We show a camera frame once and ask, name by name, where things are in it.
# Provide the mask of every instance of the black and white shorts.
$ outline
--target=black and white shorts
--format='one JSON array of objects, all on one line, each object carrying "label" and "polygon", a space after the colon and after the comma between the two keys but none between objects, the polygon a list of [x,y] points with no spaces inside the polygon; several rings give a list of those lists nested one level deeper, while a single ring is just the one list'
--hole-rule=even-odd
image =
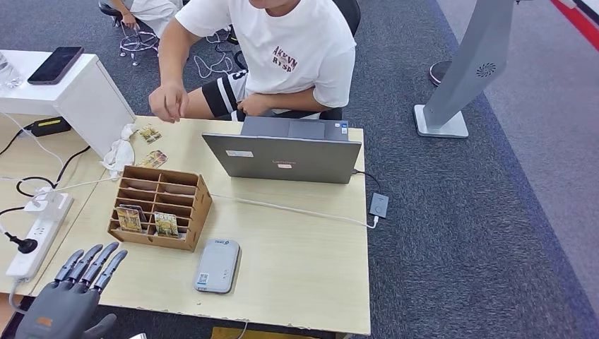
[{"label": "black and white shorts", "polygon": [[[245,84],[247,80],[247,70],[241,70],[237,73],[231,73],[222,78],[218,78],[202,86],[202,93],[210,107],[214,117],[219,120],[244,121],[245,113],[237,111],[237,103],[249,96]],[[287,118],[308,118],[318,119],[320,113],[314,112],[282,112],[277,114],[279,117]]]}]

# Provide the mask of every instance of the small card on desk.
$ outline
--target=small card on desk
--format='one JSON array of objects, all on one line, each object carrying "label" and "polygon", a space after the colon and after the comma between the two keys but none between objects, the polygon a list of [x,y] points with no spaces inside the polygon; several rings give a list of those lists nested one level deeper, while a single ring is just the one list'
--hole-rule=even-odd
[{"label": "small card on desk", "polygon": [[136,166],[147,168],[159,168],[160,166],[162,166],[162,164],[167,162],[167,160],[167,155],[164,154],[162,151],[153,150],[152,152],[148,153],[148,155],[143,160],[138,162]]}]

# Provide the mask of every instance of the black cable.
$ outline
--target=black cable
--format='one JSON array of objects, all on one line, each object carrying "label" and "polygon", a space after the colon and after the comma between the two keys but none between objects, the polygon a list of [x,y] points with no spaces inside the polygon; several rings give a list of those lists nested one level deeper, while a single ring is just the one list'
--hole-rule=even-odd
[{"label": "black cable", "polygon": [[[24,209],[25,206],[21,206],[21,207],[13,207],[13,208],[7,208],[6,210],[0,211],[0,215],[3,215],[4,213],[8,213],[8,212],[13,212],[15,210],[22,210]],[[11,240],[14,238],[14,236],[8,232],[4,232],[4,234],[10,238]]]},{"label": "black cable", "polygon": [[58,183],[60,182],[60,180],[62,179],[62,175],[64,174],[64,170],[66,170],[66,167],[69,166],[69,163],[71,162],[72,159],[74,159],[77,155],[80,154],[84,154],[85,152],[87,152],[89,149],[91,148],[91,146],[88,146],[82,150],[80,150],[79,152],[71,155],[71,157],[64,163],[64,166],[62,167],[62,169],[60,170],[60,173],[58,174],[57,177],[57,181],[56,184],[54,184],[54,189],[56,188],[56,186],[58,185]]},{"label": "black cable", "polygon": [[374,175],[372,175],[370,173],[363,172],[363,171],[359,171],[357,169],[354,169],[353,174],[358,174],[358,173],[363,174],[363,175],[365,175],[367,177],[371,177],[372,180],[374,180],[374,182],[376,182],[376,185],[379,187],[379,191],[381,191],[381,183],[379,182],[379,180],[377,178],[374,177]]},{"label": "black cable", "polygon": [[44,178],[44,177],[26,177],[26,178],[22,178],[21,180],[19,180],[19,182],[17,182],[17,192],[20,193],[21,195],[27,196],[29,198],[33,198],[32,194],[29,193],[25,193],[21,188],[21,184],[23,182],[26,182],[28,180],[42,180],[44,182],[47,182],[53,189],[55,189],[58,186],[58,183],[60,182],[60,180],[62,179],[62,176],[64,174],[64,171],[66,170],[66,168],[69,166],[69,164],[71,163],[71,161],[78,155],[83,154],[84,152],[87,152],[91,147],[88,146],[82,150],[80,150],[79,152],[73,154],[65,163],[64,166],[60,169],[60,173],[58,174],[57,180],[56,182],[52,182],[50,179],[48,178]]},{"label": "black cable", "polygon": [[[31,129],[31,126],[33,126],[33,124],[28,124],[27,126],[25,126],[25,129],[29,130]],[[8,148],[11,147],[11,145],[13,144],[13,142],[15,142],[15,140],[17,139],[17,137],[19,135],[21,135],[23,132],[22,129],[19,129],[19,131],[17,132],[17,134],[15,134],[15,136],[13,137],[13,139],[11,141],[8,142],[8,145],[6,145],[6,147],[0,152],[0,155],[4,154],[4,152],[6,152],[6,150],[8,150]]]}]

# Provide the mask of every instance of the white cable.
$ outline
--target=white cable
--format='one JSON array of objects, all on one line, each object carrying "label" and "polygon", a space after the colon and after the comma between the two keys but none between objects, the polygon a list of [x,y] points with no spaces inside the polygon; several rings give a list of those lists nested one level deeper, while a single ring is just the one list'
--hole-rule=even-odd
[{"label": "white cable", "polygon": [[89,184],[95,184],[95,183],[97,183],[97,182],[107,182],[107,181],[109,181],[109,180],[117,180],[117,179],[121,179],[121,178],[122,178],[122,177],[106,178],[106,179],[95,180],[95,181],[93,181],[93,182],[82,182],[81,184],[72,185],[72,186],[67,186],[67,187],[62,187],[62,188],[60,188],[60,189],[51,189],[51,190],[49,190],[48,192],[41,192],[41,193],[35,194],[35,195],[34,195],[34,196],[31,198],[31,200],[35,200],[35,198],[37,198],[38,196],[42,196],[42,195],[44,195],[44,194],[48,194],[48,193],[51,193],[51,192],[64,191],[65,189],[72,189],[72,188],[74,188],[74,187],[79,187],[79,186],[84,186],[84,185],[89,185]]},{"label": "white cable", "polygon": [[31,132],[29,132],[28,130],[25,129],[25,127],[21,126],[21,124],[18,123],[18,121],[16,121],[15,119],[13,119],[13,117],[11,117],[10,115],[8,115],[7,113],[2,112],[2,114],[6,115],[10,120],[12,120],[15,124],[17,124],[17,126],[20,127],[21,130],[23,130],[23,132],[25,132],[25,134],[27,134],[28,136],[32,137],[33,140],[39,145],[39,147],[41,147],[41,149],[45,150],[46,152],[48,152],[49,154],[52,154],[56,159],[58,159],[58,161],[60,161],[60,168],[64,167],[64,162],[62,161],[62,159],[50,152],[49,150],[47,150],[37,139],[36,136],[34,136],[33,134],[31,134]]},{"label": "white cable", "polygon": [[247,330],[247,321],[245,322],[245,326],[244,326],[244,330],[242,331],[242,334],[239,335],[239,337],[237,337],[237,339],[242,339],[243,335],[245,334],[245,331]]},{"label": "white cable", "polygon": [[339,217],[337,215],[329,215],[329,214],[324,214],[324,213],[312,212],[310,210],[301,210],[299,208],[281,206],[281,205],[276,205],[274,203],[263,203],[261,201],[253,201],[253,200],[248,200],[248,199],[235,198],[235,197],[232,197],[232,196],[221,196],[220,194],[212,194],[212,196],[217,196],[219,198],[225,198],[225,199],[231,199],[231,200],[234,200],[234,201],[239,201],[240,203],[250,203],[252,205],[265,206],[265,207],[270,207],[270,208],[277,208],[277,209],[280,209],[280,210],[290,210],[292,212],[303,213],[303,214],[308,214],[308,215],[315,215],[317,217],[322,217],[322,218],[329,218],[329,219],[336,219],[336,220],[341,220],[341,221],[347,221],[347,222],[351,222],[351,223],[354,223],[354,224],[366,226],[368,228],[375,228],[376,227],[376,223],[373,226],[370,226],[370,225],[368,225],[365,222],[361,222],[361,221],[358,221],[358,220],[353,220],[353,219],[346,218],[346,217]]},{"label": "white cable", "polygon": [[15,279],[15,283],[13,284],[13,288],[11,290],[10,295],[8,296],[8,303],[11,305],[11,307],[15,310],[15,312],[18,312],[20,314],[25,314],[27,312],[23,311],[22,309],[19,308],[19,306],[17,306],[15,304],[15,301],[13,300],[13,298],[15,297],[15,293],[17,292],[17,287],[19,286],[19,284],[21,284],[22,280],[21,279]]},{"label": "white cable", "polygon": [[[220,37],[218,36],[218,33],[214,34],[216,36],[216,40],[214,41],[210,41],[208,39],[208,37],[206,37],[206,41],[209,44],[220,44],[221,42],[223,42]],[[207,65],[207,63],[199,56],[194,55],[194,63],[196,63],[196,67],[198,68],[198,73],[200,75],[200,78],[202,79],[206,79],[207,77],[211,76],[212,73],[224,73],[224,74],[229,74],[229,72],[231,72],[233,70],[233,61],[231,60],[231,58],[229,58],[227,56],[227,52],[220,52],[222,53],[223,56],[220,58],[220,60],[214,64],[211,64],[210,66]],[[206,67],[208,69],[208,74],[206,75],[202,75],[202,70],[200,67],[200,64],[198,63],[198,60],[204,65],[204,67]],[[225,69],[214,69],[214,67],[220,65],[222,62],[225,62]]]}]

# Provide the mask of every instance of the white power strip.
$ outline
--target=white power strip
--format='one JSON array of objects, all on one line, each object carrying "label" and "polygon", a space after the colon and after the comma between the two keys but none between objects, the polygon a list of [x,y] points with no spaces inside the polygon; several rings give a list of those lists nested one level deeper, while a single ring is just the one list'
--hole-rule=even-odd
[{"label": "white power strip", "polygon": [[27,281],[37,273],[72,204],[73,198],[68,194],[55,192],[38,196],[27,204],[25,211],[37,214],[27,239],[37,241],[37,247],[28,254],[18,252],[6,270],[7,276]]}]

